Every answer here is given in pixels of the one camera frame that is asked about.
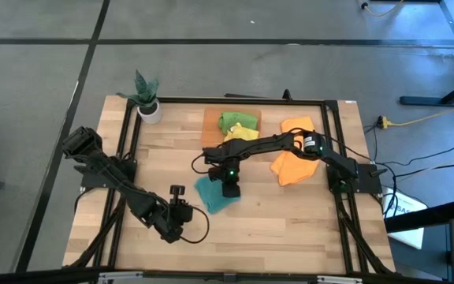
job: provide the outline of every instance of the green plant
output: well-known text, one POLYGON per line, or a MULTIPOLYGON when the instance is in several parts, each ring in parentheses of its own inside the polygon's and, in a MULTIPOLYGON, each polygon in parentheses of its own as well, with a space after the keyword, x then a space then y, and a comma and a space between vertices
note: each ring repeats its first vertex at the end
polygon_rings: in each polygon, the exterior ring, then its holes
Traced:
POLYGON ((136 70, 136 78, 134 79, 136 83, 135 95, 125 95, 120 92, 117 93, 122 98, 131 99, 136 103, 136 105, 143 108, 150 108, 157 99, 157 89, 158 89, 158 80, 153 79, 150 82, 146 82, 140 72, 136 70))

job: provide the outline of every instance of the gray floor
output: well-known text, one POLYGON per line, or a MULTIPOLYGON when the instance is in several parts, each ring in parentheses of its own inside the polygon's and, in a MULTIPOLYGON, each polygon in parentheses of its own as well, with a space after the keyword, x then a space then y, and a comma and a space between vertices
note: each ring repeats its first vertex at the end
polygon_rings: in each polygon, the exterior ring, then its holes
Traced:
MULTIPOLYGON (((0 1, 0 37, 89 38, 101 3, 0 1)), ((101 37, 453 39, 435 4, 404 4, 394 14, 373 18, 361 13, 354 0, 112 1, 101 37)), ((0 179, 7 183, 0 190, 0 273, 11 269, 85 51, 85 46, 0 46, 0 179)), ((443 110, 401 106, 397 98, 451 91, 454 49, 98 46, 73 128, 96 127, 106 95, 133 91, 135 69, 158 77, 163 96, 234 92, 275 98, 289 88, 295 98, 357 100, 363 124, 370 125, 380 114, 407 121, 443 110)), ((374 155, 372 136, 367 139, 374 155)), ((405 162, 452 146, 454 113, 379 131, 378 161, 405 162)), ((403 173, 452 156, 393 169, 403 173)), ((382 180, 390 184, 388 175, 382 180)), ((62 163, 32 270, 61 266, 79 183, 72 163, 62 163)), ((400 187, 430 206, 449 202, 454 200, 454 169, 422 174, 400 187)))

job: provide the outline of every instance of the white pot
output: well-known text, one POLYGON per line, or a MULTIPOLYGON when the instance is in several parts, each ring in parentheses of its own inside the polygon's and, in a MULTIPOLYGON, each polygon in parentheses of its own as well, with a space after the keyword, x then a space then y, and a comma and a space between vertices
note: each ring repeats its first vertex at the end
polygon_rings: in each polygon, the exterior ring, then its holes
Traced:
POLYGON ((161 108, 161 103, 159 101, 157 101, 157 110, 155 110, 153 114, 142 114, 139 106, 137 107, 137 110, 138 110, 138 114, 140 114, 141 119, 143 119, 143 121, 145 123, 155 124, 155 123, 158 123, 159 121, 161 121, 162 108, 161 108))

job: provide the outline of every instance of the black floor stripe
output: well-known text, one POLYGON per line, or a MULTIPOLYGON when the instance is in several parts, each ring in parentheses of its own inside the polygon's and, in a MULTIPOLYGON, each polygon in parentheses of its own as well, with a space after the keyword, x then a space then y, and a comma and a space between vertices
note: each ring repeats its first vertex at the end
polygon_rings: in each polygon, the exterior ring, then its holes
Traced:
POLYGON ((0 44, 28 44, 28 45, 77 45, 89 44, 91 39, 19 39, 19 38, 0 38, 0 44))
POLYGON ((106 45, 324 45, 324 46, 398 46, 398 47, 454 47, 454 39, 100 39, 106 45))
POLYGON ((308 46, 374 46, 374 47, 453 47, 454 39, 19 39, 0 38, 0 44, 24 45, 308 45, 308 46))
POLYGON ((42 184, 39 189, 38 201, 35 203, 35 207, 32 211, 32 219, 28 223, 28 228, 22 237, 21 244, 23 245, 21 246, 22 249, 19 251, 20 255, 17 256, 18 261, 15 269, 16 272, 25 272, 28 269, 29 261, 32 257, 32 251, 35 247, 36 239, 38 238, 39 228, 41 227, 43 217, 45 216, 47 205, 54 187, 55 178, 57 177, 59 165, 61 164, 62 141, 69 135, 71 126, 73 125, 73 119, 75 118, 76 109, 78 108, 78 103, 80 102, 82 91, 84 90, 88 70, 91 67, 92 58, 94 57, 96 48, 95 41, 99 38, 109 6, 110 0, 104 0, 102 2, 101 11, 99 12, 99 17, 92 34, 92 41, 89 44, 87 53, 85 54, 84 63, 80 70, 80 75, 78 76, 78 81, 71 98, 71 103, 66 111, 65 120, 62 124, 61 131, 59 132, 58 139, 55 141, 53 154, 50 157, 45 176, 43 177, 42 184))

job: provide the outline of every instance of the wooden tabletop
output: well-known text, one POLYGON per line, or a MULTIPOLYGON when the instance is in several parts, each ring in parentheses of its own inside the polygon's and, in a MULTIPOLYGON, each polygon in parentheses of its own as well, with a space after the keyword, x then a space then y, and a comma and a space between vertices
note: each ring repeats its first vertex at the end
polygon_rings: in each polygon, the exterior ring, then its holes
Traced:
MULTIPOLYGON (((354 101, 339 101, 346 144, 368 155, 359 110, 354 101)), ((163 117, 156 125, 141 125, 136 151, 136 185, 169 199, 170 185, 185 185, 184 198, 204 208, 194 188, 199 176, 191 161, 201 152, 201 129, 206 104, 163 103, 163 117)), ((261 136, 280 133, 287 118, 310 116, 317 132, 323 133, 319 107, 243 106, 262 111, 261 136)), ((107 96, 98 133, 103 149, 114 155, 125 112, 125 100, 107 96)), ((132 113, 128 149, 136 111, 132 113)), ((333 117, 329 115, 332 133, 333 117)), ((333 195, 329 192, 325 163, 319 163, 313 177, 296 185, 280 187, 269 169, 280 153, 253 156, 241 163, 241 200, 215 215, 210 215, 210 234, 197 245, 184 241, 168 244, 147 229, 128 210, 125 211, 117 255, 118 268, 161 271, 237 271, 279 273, 344 273, 341 241, 333 195)), ((359 163, 366 162, 348 152, 359 163)), ((198 170, 207 166, 196 163, 198 170)), ((106 189, 88 193, 78 203, 64 264, 72 263, 99 231, 106 189)), ((393 260, 379 204, 367 194, 356 194, 363 236, 389 269, 393 260)), ((205 220, 195 213, 184 225, 183 236, 202 237, 205 220)), ((350 246, 358 270, 355 242, 350 246)), ((111 236, 107 238, 102 263, 107 262, 111 236)))

